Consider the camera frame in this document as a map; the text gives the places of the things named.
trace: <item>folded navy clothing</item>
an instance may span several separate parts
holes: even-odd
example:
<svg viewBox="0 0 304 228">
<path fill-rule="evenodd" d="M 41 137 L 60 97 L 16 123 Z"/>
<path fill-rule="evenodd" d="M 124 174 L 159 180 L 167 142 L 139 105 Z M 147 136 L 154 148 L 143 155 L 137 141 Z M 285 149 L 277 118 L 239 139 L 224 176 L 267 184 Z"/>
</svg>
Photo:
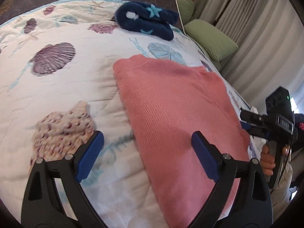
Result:
<svg viewBox="0 0 304 228">
<path fill-rule="evenodd" d="M 155 35 L 172 40 L 174 35 L 170 27 L 178 21 L 178 13 L 143 2 L 128 2 L 115 12 L 115 20 L 121 28 Z"/>
</svg>

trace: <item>bolt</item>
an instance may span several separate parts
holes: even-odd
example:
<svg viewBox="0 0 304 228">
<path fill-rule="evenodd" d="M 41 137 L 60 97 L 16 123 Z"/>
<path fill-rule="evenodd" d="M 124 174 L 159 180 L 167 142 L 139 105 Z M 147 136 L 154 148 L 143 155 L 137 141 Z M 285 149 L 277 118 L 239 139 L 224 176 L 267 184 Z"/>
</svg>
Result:
<svg viewBox="0 0 304 228">
<path fill-rule="evenodd" d="M 259 160 L 256 159 L 256 158 L 253 158 L 253 159 L 252 159 L 252 162 L 253 162 L 254 164 L 258 164 L 258 163 L 259 163 Z"/>
<path fill-rule="evenodd" d="M 42 161 L 43 161 L 43 158 L 38 158 L 38 159 L 36 159 L 36 163 L 37 163 L 37 164 L 41 164 Z"/>
<path fill-rule="evenodd" d="M 73 158 L 73 154 L 67 154 L 67 155 L 64 156 L 64 158 L 65 158 L 66 160 L 70 160 L 70 159 Z"/>
<path fill-rule="evenodd" d="M 224 159 L 231 159 L 231 155 L 230 154 L 223 154 L 223 158 Z"/>
</svg>

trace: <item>teal star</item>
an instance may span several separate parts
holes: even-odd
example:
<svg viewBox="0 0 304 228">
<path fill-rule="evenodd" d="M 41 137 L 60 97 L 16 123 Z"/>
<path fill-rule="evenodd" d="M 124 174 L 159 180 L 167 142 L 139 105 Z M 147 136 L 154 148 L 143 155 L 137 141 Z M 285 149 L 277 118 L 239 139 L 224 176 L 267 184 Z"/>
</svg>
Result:
<svg viewBox="0 0 304 228">
<path fill-rule="evenodd" d="M 143 34 L 150 35 L 153 32 L 153 29 L 151 29 L 150 31 L 147 31 L 147 32 L 141 29 L 140 32 L 143 33 Z"/>
<path fill-rule="evenodd" d="M 147 7 L 146 9 L 150 12 L 150 18 L 153 16 L 159 17 L 158 12 L 163 11 L 161 8 L 157 8 L 153 4 L 151 4 L 151 7 Z"/>
</svg>

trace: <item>pink garment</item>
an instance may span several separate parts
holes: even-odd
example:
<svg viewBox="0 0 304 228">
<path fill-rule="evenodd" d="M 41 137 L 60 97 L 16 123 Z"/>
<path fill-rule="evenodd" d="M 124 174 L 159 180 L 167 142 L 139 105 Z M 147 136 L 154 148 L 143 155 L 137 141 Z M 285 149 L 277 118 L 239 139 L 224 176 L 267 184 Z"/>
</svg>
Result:
<svg viewBox="0 0 304 228">
<path fill-rule="evenodd" d="M 249 160 L 249 135 L 221 78 L 203 66 L 135 55 L 113 69 L 164 217 L 171 228 L 186 228 L 214 186 L 191 146 L 192 133 L 201 131 L 221 153 L 243 161 Z M 237 188 L 235 181 L 225 209 Z"/>
</svg>

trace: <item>green pillow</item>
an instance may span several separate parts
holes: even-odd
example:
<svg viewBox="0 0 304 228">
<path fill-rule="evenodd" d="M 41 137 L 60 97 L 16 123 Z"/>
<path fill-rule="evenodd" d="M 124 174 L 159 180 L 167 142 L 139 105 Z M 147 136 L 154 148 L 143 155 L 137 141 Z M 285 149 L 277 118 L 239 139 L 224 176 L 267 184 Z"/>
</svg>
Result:
<svg viewBox="0 0 304 228">
<path fill-rule="evenodd" d="M 219 62 L 239 48 L 232 39 L 205 21 L 192 20 L 184 29 L 215 61 Z"/>
<path fill-rule="evenodd" d="M 176 0 L 183 25 L 186 25 L 194 12 L 194 2 L 191 0 Z"/>
</svg>

